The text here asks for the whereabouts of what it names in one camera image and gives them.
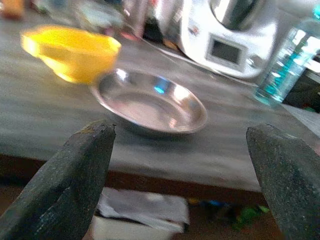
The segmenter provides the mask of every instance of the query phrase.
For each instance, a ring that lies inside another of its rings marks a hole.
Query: appliance display screen
[[[234,46],[214,40],[211,55],[238,64],[240,52],[241,50]]]

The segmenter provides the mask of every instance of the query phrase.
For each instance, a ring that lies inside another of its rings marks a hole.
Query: gray countertop
[[[108,118],[86,85],[65,82],[20,47],[21,30],[51,23],[28,13],[24,22],[0,19],[0,153],[48,160],[87,123]],[[204,129],[183,138],[151,139],[116,127],[110,170],[206,185],[260,191],[246,130],[272,124],[320,152],[320,139],[281,105],[269,108],[253,88],[170,58],[144,42],[119,39],[117,67],[162,75],[205,105]]]

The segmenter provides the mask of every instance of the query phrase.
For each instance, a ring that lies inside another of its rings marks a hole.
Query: metal dish
[[[164,77],[116,69],[91,86],[99,103],[140,133],[191,134],[207,121],[207,111],[188,89]]]

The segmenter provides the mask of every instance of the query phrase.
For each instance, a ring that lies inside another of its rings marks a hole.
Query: yellow bowl
[[[46,25],[21,33],[25,51],[40,58],[61,78],[90,84],[114,68],[121,44],[110,36]]]

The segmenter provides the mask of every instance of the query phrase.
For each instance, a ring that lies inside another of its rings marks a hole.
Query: plastic water bottle
[[[307,18],[291,29],[266,68],[254,97],[271,106],[282,103],[306,69],[305,64],[319,51],[320,4],[313,9],[313,18]]]

